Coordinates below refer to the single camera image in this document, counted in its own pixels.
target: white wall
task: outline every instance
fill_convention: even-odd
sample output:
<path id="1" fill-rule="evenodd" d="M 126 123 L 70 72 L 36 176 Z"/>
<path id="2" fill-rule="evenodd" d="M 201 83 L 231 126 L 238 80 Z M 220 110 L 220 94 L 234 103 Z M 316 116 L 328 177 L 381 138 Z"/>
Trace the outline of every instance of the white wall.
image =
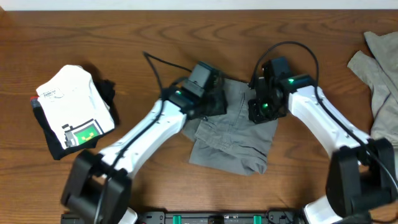
<path id="1" fill-rule="evenodd" d="M 398 9 L 398 0 L 0 0 L 5 11 Z"/>

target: folded white shirt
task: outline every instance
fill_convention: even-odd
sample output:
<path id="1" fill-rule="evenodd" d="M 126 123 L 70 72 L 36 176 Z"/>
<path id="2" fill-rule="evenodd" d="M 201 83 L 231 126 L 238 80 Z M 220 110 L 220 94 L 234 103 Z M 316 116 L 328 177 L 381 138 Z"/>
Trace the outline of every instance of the folded white shirt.
<path id="1" fill-rule="evenodd" d="M 45 117 L 64 149 L 114 129 L 109 106 L 102 100 L 90 73 L 80 66 L 64 66 L 36 92 Z"/>

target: cable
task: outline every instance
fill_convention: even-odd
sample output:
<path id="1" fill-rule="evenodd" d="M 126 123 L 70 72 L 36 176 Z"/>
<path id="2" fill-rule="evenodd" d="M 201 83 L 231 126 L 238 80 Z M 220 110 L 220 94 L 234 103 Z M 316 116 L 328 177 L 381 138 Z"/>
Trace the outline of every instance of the cable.
<path id="1" fill-rule="evenodd" d="M 317 56 L 315 56 L 315 54 L 312 52 L 312 50 L 307 47 L 305 44 L 302 44 L 300 42 L 296 42 L 296 41 L 283 41 L 280 42 L 278 44 L 273 45 L 272 47 L 270 47 L 263 55 L 261 55 L 260 59 L 257 61 L 256 66 L 254 67 L 254 71 L 253 71 L 253 75 L 256 75 L 257 73 L 257 69 L 259 64 L 261 63 L 261 61 L 264 59 L 264 57 L 273 49 L 275 49 L 276 47 L 280 46 L 280 45 L 284 45 L 284 44 L 294 44 L 294 45 L 299 45 L 303 48 L 305 48 L 310 55 L 313 57 L 314 61 L 315 61 L 315 66 L 316 66 L 316 79 L 315 79 L 315 98 L 317 99 L 319 105 L 321 105 L 321 107 L 323 108 L 323 110 L 326 112 L 326 114 L 328 114 L 333 121 L 335 121 L 349 136 L 351 136 L 356 142 L 359 143 L 359 145 L 361 147 L 363 147 L 367 154 L 374 160 L 377 162 L 377 164 L 379 164 L 379 166 L 383 169 L 383 171 L 387 174 L 387 176 L 390 178 L 391 182 L 393 183 L 397 193 L 398 193 L 398 186 L 397 186 L 397 181 L 396 179 L 391 175 L 391 173 L 388 171 L 388 169 L 385 167 L 385 165 L 380 161 L 380 159 L 377 157 L 377 155 L 375 155 L 375 153 L 373 153 L 368 146 L 362 142 L 362 140 L 360 140 L 351 130 L 349 130 L 339 119 L 336 118 L 335 115 L 333 115 L 329 109 L 323 104 L 322 99 L 319 97 L 318 95 L 318 84 L 319 84 L 319 62 L 317 59 Z"/>
<path id="2" fill-rule="evenodd" d="M 116 156 L 115 160 L 113 161 L 112 165 L 109 167 L 109 174 L 106 176 L 105 179 L 105 184 L 104 184 L 104 189 L 101 192 L 101 195 L 99 196 L 99 200 L 98 200 L 98 204 L 97 204 L 97 209 L 95 211 L 95 217 L 94 217 L 94 224 L 98 224 L 101 223 L 101 220 L 99 220 L 98 218 L 100 217 L 100 211 L 102 209 L 102 204 L 103 204 L 103 200 L 104 200 L 104 196 L 106 195 L 106 191 L 108 189 L 108 182 L 110 179 L 112 179 L 112 176 L 114 174 L 114 168 L 116 167 L 116 164 L 119 162 L 119 160 L 123 157 L 123 154 L 129 149 L 129 147 L 131 146 L 131 144 L 133 142 L 135 142 L 139 137 L 141 137 L 150 127 L 152 127 L 160 118 L 160 116 L 162 115 L 163 112 L 163 108 L 164 108 L 164 101 L 165 101 L 165 96 L 164 94 L 162 94 L 163 92 L 163 87 L 162 87 L 162 82 L 160 80 L 159 74 L 157 73 L 157 70 L 154 66 L 154 64 L 151 62 L 150 58 L 153 58 L 155 60 L 158 60 L 162 63 L 165 63 L 167 65 L 171 65 L 177 68 L 181 68 L 183 70 L 186 70 L 188 72 L 192 72 L 190 69 L 185 68 L 183 66 L 180 65 L 176 65 L 174 63 L 170 63 L 170 62 L 166 62 L 165 60 L 162 60 L 160 58 L 157 58 L 153 55 L 148 54 L 147 52 L 143 52 L 142 53 L 145 57 L 145 59 L 147 60 L 148 64 L 150 65 L 152 71 L 155 74 L 156 80 L 157 80 L 157 84 L 159 86 L 160 89 L 160 99 L 162 100 L 162 104 L 160 106 L 160 111 L 159 113 L 156 115 L 155 119 L 149 123 L 143 130 L 141 130 L 141 132 L 139 132 L 132 140 L 130 140 L 118 153 L 118 155 Z"/>

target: gray cloth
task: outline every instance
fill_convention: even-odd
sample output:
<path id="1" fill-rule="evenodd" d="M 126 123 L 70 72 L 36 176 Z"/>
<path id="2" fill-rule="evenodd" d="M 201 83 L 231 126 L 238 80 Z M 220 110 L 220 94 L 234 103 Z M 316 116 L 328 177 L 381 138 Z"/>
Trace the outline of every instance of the gray cloth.
<path id="1" fill-rule="evenodd" d="M 256 92 L 247 84 L 225 80 L 227 114 L 188 121 L 183 134 L 195 142 L 189 163 L 241 175 L 265 173 L 278 121 L 255 125 L 248 100 Z"/>
<path id="2" fill-rule="evenodd" d="M 388 139 L 398 161 L 398 32 L 364 35 L 376 59 L 359 51 L 349 61 L 348 68 L 372 91 L 372 138 Z"/>

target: wood grain surface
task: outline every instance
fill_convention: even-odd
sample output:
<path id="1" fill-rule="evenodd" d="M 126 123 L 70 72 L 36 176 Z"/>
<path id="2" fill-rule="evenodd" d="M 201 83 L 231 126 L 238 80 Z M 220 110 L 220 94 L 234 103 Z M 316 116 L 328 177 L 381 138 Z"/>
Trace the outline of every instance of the wood grain surface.
<path id="1" fill-rule="evenodd" d="M 59 223 L 60 196 L 76 154 L 54 161 L 29 98 L 64 65 L 82 65 L 116 82 L 121 124 L 101 139 L 99 151 L 127 133 L 159 94 L 142 56 L 148 51 L 186 67 L 210 62 L 249 81 L 254 64 L 272 44 L 297 40 L 316 53 L 320 86 L 358 128 L 373 119 L 370 91 L 348 68 L 355 52 L 369 51 L 363 32 L 397 31 L 397 11 L 87 11 L 6 12 L 0 18 L 0 223 Z M 314 75 L 306 51 L 282 46 L 297 73 Z M 189 75 L 156 64 L 162 81 Z M 193 143 L 169 139 L 134 179 L 131 205 L 138 211 L 261 211 L 300 208 L 325 194 L 328 157 L 296 118 L 279 120 L 264 175 L 250 177 L 188 163 Z M 397 204 L 372 211 L 395 217 Z"/>

